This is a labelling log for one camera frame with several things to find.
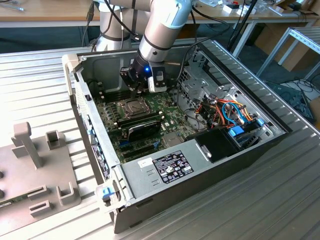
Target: wire bundle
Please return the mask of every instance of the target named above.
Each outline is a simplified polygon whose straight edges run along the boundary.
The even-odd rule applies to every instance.
[[[214,105],[204,101],[194,112],[207,120],[209,128],[214,126],[231,128],[254,120],[246,106],[234,100],[217,99]]]

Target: ventilation grille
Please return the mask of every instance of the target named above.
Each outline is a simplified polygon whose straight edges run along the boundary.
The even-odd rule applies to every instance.
[[[197,105],[190,99],[189,94],[185,91],[184,86],[182,85],[182,83],[186,80],[190,80],[192,79],[192,76],[186,71],[186,68],[184,68],[183,73],[181,74],[178,84],[181,86],[180,92],[181,94],[187,99],[189,100],[189,102],[193,105],[194,108],[197,107]]]
[[[88,110],[87,110],[86,99],[81,91],[79,82],[75,81],[74,83],[75,83],[74,86],[75,86],[75,99],[76,99],[77,109],[78,109],[78,112],[82,118],[84,125],[85,125],[85,128],[87,130],[89,130],[90,124],[89,124],[89,119],[88,119]]]

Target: motherboard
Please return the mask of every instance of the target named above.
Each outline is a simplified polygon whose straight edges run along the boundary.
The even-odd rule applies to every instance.
[[[95,103],[122,163],[183,143],[197,132],[168,92]]]

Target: cardboard box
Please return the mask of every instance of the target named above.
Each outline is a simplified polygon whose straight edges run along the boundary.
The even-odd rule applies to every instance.
[[[288,27],[304,27],[305,25],[305,22],[266,23],[264,29],[262,30],[261,34],[258,36],[254,44],[269,55]],[[282,56],[285,54],[294,40],[295,39],[293,37],[289,37],[289,39],[285,42],[285,44],[275,56],[275,61],[278,62],[282,58]],[[288,71],[304,70],[309,66],[313,67],[317,63],[318,56],[319,55],[309,47],[307,47],[303,43],[299,43],[292,51],[292,53],[288,56],[286,61],[284,61],[282,66]]]
[[[310,102],[310,108],[313,113],[313,116],[316,119],[315,127],[320,130],[320,97],[313,99]]]

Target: blue connector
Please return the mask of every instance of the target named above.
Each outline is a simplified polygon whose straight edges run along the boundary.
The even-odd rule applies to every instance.
[[[153,144],[154,149],[157,149],[157,148],[158,148],[158,146],[159,146],[159,144],[160,144],[160,141],[155,142],[155,143]]]
[[[263,121],[261,118],[258,118],[257,123],[262,127],[265,124],[265,121]]]
[[[229,134],[232,136],[232,137],[235,137],[239,134],[242,134],[244,133],[245,131],[240,127],[240,126],[234,126],[232,127],[230,130],[229,130]]]
[[[101,189],[102,191],[102,199],[106,199],[108,197],[110,197],[111,195],[115,194],[115,189],[112,186],[107,186]]]

